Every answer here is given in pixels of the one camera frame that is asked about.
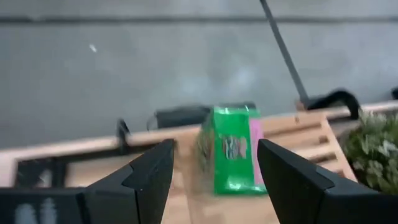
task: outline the wooden board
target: wooden board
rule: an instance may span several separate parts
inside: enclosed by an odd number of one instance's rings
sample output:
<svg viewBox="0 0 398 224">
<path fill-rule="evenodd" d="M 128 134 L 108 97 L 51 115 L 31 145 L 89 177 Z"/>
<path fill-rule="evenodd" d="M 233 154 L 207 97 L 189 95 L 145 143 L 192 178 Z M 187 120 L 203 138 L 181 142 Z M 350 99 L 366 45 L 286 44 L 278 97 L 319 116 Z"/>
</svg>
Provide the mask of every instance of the wooden board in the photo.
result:
<svg viewBox="0 0 398 224">
<path fill-rule="evenodd" d="M 323 113 L 263 118 L 262 126 L 265 138 L 355 180 Z M 199 127 L 194 126 L 134 133 L 128 138 L 131 145 L 153 144 L 167 138 L 177 140 L 172 185 L 162 223 L 278 223 L 271 201 L 266 196 L 215 197 L 198 188 L 198 175 L 192 166 L 192 146 L 198 132 Z M 116 145 L 116 138 L 106 137 L 0 151 L 0 184 L 12 185 L 18 160 L 99 151 Z M 127 164 L 134 157 L 72 164 L 67 185 L 89 185 Z"/>
</svg>

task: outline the gray floor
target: gray floor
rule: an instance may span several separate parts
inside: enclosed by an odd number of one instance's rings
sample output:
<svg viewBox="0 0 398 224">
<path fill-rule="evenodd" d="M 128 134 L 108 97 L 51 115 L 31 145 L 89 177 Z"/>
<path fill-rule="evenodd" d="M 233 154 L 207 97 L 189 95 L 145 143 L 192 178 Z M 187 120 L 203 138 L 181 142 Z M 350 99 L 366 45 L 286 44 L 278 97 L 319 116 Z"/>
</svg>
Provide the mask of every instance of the gray floor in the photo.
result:
<svg viewBox="0 0 398 224">
<path fill-rule="evenodd" d="M 391 0 L 269 0 L 278 16 L 398 16 Z M 1 16 L 264 16 L 258 1 L 5 0 Z M 398 24 L 279 24 L 310 95 L 363 103 L 398 85 Z M 0 147 L 145 130 L 159 108 L 252 100 L 264 115 L 299 96 L 267 23 L 0 25 Z"/>
</svg>

